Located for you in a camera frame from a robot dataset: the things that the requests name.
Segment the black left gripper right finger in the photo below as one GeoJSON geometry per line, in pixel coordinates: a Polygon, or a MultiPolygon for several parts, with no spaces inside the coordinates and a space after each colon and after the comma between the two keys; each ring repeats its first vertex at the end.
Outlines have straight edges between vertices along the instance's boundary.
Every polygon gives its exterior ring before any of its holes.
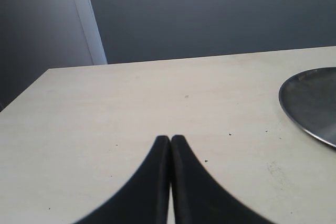
{"type": "Polygon", "coordinates": [[[199,162],[186,138],[171,139],[176,223],[267,223],[228,193],[199,162]]]}

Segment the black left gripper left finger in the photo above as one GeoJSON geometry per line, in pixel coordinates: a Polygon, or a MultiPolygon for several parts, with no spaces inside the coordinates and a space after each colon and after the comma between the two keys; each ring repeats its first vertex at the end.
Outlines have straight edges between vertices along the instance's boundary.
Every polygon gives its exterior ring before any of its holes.
{"type": "Polygon", "coordinates": [[[171,144],[161,135],[126,184],[77,223],[167,223],[170,178],[171,144]]]}

